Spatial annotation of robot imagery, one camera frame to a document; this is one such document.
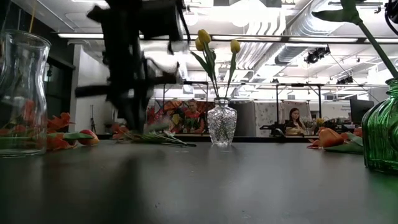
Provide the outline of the silver ventilation duct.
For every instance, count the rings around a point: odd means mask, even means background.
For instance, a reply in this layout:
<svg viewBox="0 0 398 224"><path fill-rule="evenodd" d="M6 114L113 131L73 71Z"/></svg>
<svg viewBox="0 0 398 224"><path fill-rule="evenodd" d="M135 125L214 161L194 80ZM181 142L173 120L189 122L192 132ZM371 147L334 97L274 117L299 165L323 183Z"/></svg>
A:
<svg viewBox="0 0 398 224"><path fill-rule="evenodd" d="M304 10L298 19L287 28L287 35L290 36L328 36L343 25L342 22L328 22L320 20L312 15L312 12L336 10L336 6L329 5L329 2L337 0L313 0L309 7ZM308 47L294 47L283 45L282 50L275 57L275 63L287 65L295 57L306 51Z"/></svg>

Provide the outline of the black table frame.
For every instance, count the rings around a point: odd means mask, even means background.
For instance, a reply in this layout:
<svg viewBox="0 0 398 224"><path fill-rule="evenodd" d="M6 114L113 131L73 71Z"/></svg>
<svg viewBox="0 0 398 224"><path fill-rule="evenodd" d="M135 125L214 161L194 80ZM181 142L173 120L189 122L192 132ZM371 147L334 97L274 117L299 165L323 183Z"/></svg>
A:
<svg viewBox="0 0 398 224"><path fill-rule="evenodd" d="M113 140L116 142L133 142L141 144L171 144L187 146L191 142L211 142L209 135L197 134L176 134L168 136L166 134L101 134L100 140ZM309 143L312 139L305 136L276 136L276 137L234 137L232 142L278 142L278 143Z"/></svg>

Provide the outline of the black computer monitor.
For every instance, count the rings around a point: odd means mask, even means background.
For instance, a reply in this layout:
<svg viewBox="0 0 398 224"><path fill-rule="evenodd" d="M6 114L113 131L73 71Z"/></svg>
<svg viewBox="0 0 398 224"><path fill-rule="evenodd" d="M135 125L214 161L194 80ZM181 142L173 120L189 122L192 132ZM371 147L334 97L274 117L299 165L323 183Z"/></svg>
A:
<svg viewBox="0 0 398 224"><path fill-rule="evenodd" d="M350 100L351 121L354 124L360 124L365 113L374 106L373 101Z"/></svg>

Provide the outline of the orange floral backdrop cloth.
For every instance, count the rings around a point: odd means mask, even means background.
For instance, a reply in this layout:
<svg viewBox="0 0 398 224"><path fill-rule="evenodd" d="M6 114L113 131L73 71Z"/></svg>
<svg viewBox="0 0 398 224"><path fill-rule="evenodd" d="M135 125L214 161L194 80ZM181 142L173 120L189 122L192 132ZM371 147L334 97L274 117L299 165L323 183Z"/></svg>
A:
<svg viewBox="0 0 398 224"><path fill-rule="evenodd" d="M185 110L188 108L188 101L181 100L154 100L147 107L148 125L167 123L169 131L176 134L189 134L185 124ZM197 101L198 111L205 120L205 130L202 134L208 134L207 112L215 107L212 102Z"/></svg>

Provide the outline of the long ceiling light bar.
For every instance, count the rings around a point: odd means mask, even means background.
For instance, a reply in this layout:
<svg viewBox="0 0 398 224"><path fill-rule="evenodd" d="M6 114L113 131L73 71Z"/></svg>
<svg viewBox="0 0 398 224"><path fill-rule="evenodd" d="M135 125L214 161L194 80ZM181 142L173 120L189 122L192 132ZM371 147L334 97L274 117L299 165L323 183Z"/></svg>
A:
<svg viewBox="0 0 398 224"><path fill-rule="evenodd" d="M101 40L100 33L58 33L63 39ZM213 41L228 42L236 39L240 42L280 42L280 43L309 43L309 44L370 44L365 37L319 37L319 36L279 36L279 35L214 35Z"/></svg>

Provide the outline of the green ribbed glass vase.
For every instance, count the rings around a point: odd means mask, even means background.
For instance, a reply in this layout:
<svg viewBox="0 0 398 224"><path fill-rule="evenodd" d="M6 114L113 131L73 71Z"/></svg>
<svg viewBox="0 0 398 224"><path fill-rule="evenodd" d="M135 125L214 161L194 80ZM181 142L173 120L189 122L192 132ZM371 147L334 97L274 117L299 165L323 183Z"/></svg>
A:
<svg viewBox="0 0 398 224"><path fill-rule="evenodd" d="M363 117L364 163L368 169L398 175L398 78L386 84L388 99Z"/></svg>

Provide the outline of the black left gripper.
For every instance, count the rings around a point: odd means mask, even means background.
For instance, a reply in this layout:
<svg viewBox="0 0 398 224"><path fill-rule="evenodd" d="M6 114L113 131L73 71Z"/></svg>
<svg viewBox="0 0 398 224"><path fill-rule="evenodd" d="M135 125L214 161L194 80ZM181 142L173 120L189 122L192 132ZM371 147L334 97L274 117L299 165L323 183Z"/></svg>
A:
<svg viewBox="0 0 398 224"><path fill-rule="evenodd" d="M161 67L141 50L140 40L134 39L125 49L104 51L108 61L107 85L79 86L77 98L105 95L118 108L118 118L124 119L130 131L143 133L147 116L147 99L154 86L176 84L183 67L175 62L170 68Z"/></svg>

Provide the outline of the black metal station frame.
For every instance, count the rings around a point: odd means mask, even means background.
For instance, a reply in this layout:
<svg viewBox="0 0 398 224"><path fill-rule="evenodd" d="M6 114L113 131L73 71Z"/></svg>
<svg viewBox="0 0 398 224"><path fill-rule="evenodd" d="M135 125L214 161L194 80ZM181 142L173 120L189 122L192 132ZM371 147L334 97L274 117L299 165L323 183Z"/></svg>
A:
<svg viewBox="0 0 398 224"><path fill-rule="evenodd" d="M195 96L195 93L183 93L183 87L188 85L190 87L198 87L202 93L200 93L199 97ZM270 90L275 93L275 97L271 98L270 96L265 96L262 94L262 98L260 96L238 96L238 92L243 90L243 88L252 87L251 90L248 90L250 93L259 92L262 90ZM309 88L313 92L318 95L318 109L320 116L322 115L322 87L325 87L325 84L320 83L251 83L251 82L232 82L229 84L229 87L232 87L231 93L225 89L226 97L231 101L274 101L276 103L276 122L278 123L280 120L280 103L285 101L280 98L279 95L285 90L290 88L291 90L295 90L296 88ZM185 81L182 84L161 84L160 89L162 90L162 101L166 100L189 100L194 99L197 101L205 101L209 102L214 100L217 97L224 97L221 93L216 94L217 88L213 88L212 84L209 82L200 82L200 81Z"/></svg>

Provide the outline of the cut crystal glass vase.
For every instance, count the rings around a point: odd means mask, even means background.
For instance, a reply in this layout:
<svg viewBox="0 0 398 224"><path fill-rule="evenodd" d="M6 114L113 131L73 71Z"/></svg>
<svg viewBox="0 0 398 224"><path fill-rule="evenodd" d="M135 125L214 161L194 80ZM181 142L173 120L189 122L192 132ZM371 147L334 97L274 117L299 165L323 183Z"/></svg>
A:
<svg viewBox="0 0 398 224"><path fill-rule="evenodd" d="M207 113L208 131L213 145L228 147L234 138L237 111L229 107L229 98L215 98L215 107Z"/></svg>

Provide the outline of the person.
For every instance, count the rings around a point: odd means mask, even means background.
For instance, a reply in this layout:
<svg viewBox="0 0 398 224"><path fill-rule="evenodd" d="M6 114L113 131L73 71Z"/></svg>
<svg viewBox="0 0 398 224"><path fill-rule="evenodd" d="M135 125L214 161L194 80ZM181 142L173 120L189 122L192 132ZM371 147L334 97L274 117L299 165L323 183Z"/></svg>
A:
<svg viewBox="0 0 398 224"><path fill-rule="evenodd" d="M292 108L289 112L289 120L285 123L285 133L287 135L304 135L305 125L300 120L298 108Z"/></svg>
<svg viewBox="0 0 398 224"><path fill-rule="evenodd" d="M195 100L188 101L188 108L184 114L187 131L190 134L202 134L205 130L205 120L201 117Z"/></svg>

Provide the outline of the clear smooth glass vase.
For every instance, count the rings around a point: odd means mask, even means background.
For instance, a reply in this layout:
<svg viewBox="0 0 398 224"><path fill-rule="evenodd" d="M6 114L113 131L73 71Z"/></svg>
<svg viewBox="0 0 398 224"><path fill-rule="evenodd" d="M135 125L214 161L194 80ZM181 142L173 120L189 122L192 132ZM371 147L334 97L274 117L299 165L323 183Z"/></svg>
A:
<svg viewBox="0 0 398 224"><path fill-rule="evenodd" d="M42 154L47 147L44 73L50 42L19 30L7 30L1 47L0 157Z"/></svg>

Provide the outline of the white floral partition cloth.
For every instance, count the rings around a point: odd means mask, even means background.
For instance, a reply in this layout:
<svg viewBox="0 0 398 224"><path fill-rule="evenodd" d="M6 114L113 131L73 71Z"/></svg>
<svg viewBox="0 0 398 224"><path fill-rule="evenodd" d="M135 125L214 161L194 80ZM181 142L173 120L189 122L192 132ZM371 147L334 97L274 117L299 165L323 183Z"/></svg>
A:
<svg viewBox="0 0 398 224"><path fill-rule="evenodd" d="M260 130L260 127L263 125L272 125L276 121L279 124L284 124L289 120L289 113L292 108L299 110L301 121L303 118L311 118L310 105L307 102L283 101L279 103L255 103L254 108L257 137L269 136L269 130Z"/></svg>

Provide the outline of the mixed flower bouquet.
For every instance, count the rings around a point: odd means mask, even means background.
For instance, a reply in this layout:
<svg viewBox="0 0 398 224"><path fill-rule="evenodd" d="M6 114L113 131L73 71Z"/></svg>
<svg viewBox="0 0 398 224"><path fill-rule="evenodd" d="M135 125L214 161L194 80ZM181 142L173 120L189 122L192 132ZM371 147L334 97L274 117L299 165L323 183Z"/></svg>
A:
<svg viewBox="0 0 398 224"><path fill-rule="evenodd" d="M315 119L315 118L304 117L302 119L302 122L307 128L320 127L325 124L325 120L322 118Z"/></svg>

